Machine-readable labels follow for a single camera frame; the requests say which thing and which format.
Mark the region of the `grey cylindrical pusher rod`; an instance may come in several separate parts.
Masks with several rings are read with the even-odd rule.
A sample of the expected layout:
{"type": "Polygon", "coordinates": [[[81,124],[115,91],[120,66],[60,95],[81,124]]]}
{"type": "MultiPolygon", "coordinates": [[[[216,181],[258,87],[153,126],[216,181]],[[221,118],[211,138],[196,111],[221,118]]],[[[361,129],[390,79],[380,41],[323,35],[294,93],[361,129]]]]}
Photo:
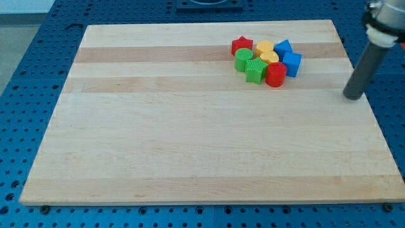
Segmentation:
{"type": "Polygon", "coordinates": [[[368,43],[343,90],[343,95],[350,100],[361,98],[379,66],[398,40],[398,35],[393,34],[391,29],[377,28],[370,24],[366,25],[366,35],[368,43]]]}

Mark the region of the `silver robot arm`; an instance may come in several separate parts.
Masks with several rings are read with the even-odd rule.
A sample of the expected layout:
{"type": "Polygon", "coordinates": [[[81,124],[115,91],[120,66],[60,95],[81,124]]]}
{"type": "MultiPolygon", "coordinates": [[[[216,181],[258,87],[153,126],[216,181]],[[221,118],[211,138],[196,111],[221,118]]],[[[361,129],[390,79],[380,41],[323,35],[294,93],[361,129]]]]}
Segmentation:
{"type": "Polygon", "coordinates": [[[369,1],[363,25],[368,43],[343,90],[350,100],[361,98],[389,51],[404,43],[404,0],[369,1]]]}

